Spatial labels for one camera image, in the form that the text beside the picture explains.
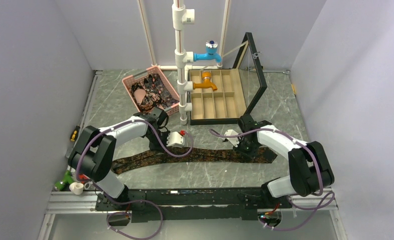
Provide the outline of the black orange key-pattern tie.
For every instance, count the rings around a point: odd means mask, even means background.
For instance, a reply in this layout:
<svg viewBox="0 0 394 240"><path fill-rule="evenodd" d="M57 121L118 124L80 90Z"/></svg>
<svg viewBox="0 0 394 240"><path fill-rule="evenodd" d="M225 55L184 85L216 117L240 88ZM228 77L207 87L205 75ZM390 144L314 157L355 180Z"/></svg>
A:
<svg viewBox="0 0 394 240"><path fill-rule="evenodd" d="M174 157L165 151L147 150L139 154L122 157L112 162L111 170L119 175L138 168L159 164L192 163L192 162L228 162L244 164L270 164L277 154L267 147L260 147L252 154L240 153L233 149L194 148L184 157Z"/></svg>

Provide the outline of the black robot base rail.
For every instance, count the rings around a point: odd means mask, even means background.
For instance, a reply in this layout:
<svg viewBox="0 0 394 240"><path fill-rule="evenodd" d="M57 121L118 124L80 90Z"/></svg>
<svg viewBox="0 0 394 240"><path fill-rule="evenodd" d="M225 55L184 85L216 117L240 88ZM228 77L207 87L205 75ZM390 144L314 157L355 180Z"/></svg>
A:
<svg viewBox="0 0 394 240"><path fill-rule="evenodd" d="M291 208L286 197L274 198L265 187L130 189L129 203L119 204L98 194L98 212L126 212L133 223L163 219L257 220L263 212Z"/></svg>

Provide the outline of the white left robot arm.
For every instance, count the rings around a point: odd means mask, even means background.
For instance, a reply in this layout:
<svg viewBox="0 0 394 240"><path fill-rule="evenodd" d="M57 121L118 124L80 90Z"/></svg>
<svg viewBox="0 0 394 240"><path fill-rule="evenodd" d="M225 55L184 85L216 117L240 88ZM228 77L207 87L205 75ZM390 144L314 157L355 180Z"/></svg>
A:
<svg viewBox="0 0 394 240"><path fill-rule="evenodd" d="M111 170L116 147L135 138L147 138L150 149L161 150L170 133L162 131L168 120L168 114L155 107L149 113L138 112L112 126L96 128L90 125L80 134L68 157L68 165L109 196L108 202L114 209L122 210L130 199L128 187Z"/></svg>

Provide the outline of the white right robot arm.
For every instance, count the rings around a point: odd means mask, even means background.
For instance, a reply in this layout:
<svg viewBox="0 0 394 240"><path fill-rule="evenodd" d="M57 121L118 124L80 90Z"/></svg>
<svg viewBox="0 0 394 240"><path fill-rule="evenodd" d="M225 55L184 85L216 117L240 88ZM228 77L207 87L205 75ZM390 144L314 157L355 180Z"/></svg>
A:
<svg viewBox="0 0 394 240"><path fill-rule="evenodd" d="M260 194L260 200L265 207L275 206L280 197L305 197L334 183L334 174L321 143L298 140L266 120L256 122L249 114L238 119L238 126L242 131L238 138L239 151L252 153L256 147L266 146L288 160L289 174L264 185L267 190Z"/></svg>

